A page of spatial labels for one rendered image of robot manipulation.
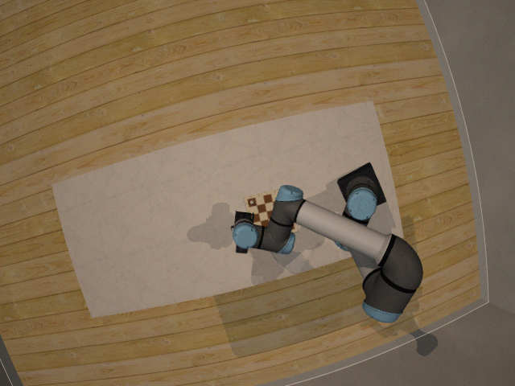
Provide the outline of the brown and cream chessboard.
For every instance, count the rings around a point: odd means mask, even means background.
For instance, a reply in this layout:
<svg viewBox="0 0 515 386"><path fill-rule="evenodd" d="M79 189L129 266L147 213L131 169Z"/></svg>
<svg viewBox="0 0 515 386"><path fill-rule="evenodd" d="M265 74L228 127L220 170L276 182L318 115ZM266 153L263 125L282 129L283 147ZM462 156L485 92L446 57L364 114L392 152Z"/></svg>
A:
<svg viewBox="0 0 515 386"><path fill-rule="evenodd" d="M268 227L278 190L279 189L244 197L247 212L251 214L254 213L253 224ZM251 200L254 201L254 204L250 203ZM291 231L298 231L297 224L294 223Z"/></svg>

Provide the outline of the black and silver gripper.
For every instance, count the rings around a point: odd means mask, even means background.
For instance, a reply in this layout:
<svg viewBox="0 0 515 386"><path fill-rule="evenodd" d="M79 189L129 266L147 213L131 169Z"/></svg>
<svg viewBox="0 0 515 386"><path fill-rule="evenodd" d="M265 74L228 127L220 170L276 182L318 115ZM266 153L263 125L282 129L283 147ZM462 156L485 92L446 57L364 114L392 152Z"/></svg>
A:
<svg viewBox="0 0 515 386"><path fill-rule="evenodd" d="M246 215L249 215L249 216L246 216ZM253 215L253 218L251 218ZM238 221L238 220L241 220L241 219L247 219L247 220L250 220L252 221L253 223L253 220L254 220L254 213L251 214L249 212L242 212L242 211L236 211L236 215L235 215L235 223ZM234 224L235 224L234 223Z"/></svg>

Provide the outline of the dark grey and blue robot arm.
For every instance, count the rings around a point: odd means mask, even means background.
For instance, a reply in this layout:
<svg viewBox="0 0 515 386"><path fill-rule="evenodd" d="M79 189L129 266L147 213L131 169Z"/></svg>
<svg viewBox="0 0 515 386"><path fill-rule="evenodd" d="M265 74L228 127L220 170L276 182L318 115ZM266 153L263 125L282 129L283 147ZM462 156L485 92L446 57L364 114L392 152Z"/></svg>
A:
<svg viewBox="0 0 515 386"><path fill-rule="evenodd" d="M366 227L377 209L378 189L370 179L358 176L348 183L348 207L346 204L342 216L303 199L303 191L297 187L281 186L268 227L247 219L235 223L236 253L258 248L289 254L295 244L291 230L297 223L351 253L364 279L363 310L379 322L395 322L422 282L422 262L399 236Z"/></svg>

